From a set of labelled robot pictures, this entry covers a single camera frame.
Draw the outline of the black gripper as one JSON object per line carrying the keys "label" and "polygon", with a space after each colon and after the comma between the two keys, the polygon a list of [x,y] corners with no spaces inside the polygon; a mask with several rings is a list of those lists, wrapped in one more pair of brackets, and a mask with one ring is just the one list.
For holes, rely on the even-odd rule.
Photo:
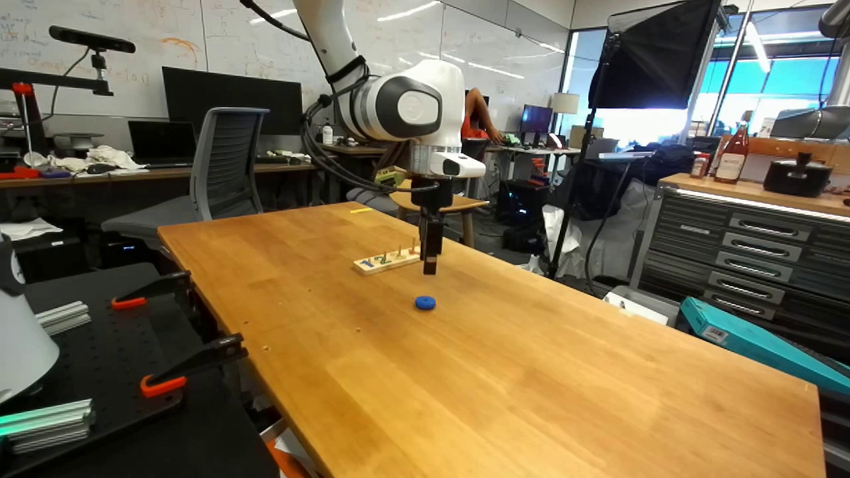
{"label": "black gripper", "polygon": [[439,271],[443,215],[441,211],[451,204],[451,183],[435,179],[411,179],[411,204],[421,211],[421,257],[422,273]]}

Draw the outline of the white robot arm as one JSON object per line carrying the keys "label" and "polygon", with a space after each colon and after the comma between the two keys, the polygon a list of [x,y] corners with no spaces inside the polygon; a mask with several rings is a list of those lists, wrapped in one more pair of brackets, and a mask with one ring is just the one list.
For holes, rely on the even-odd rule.
{"label": "white robot arm", "polygon": [[421,208],[421,261],[422,273],[433,277],[443,244],[441,211],[451,204],[451,183],[486,172],[483,162],[463,151],[463,69],[441,60],[425,60],[376,78],[352,41],[342,0],[292,0],[304,24],[300,32],[277,21],[256,0],[240,4],[314,49],[329,85],[322,105],[334,107],[352,137],[409,146],[411,202]]}

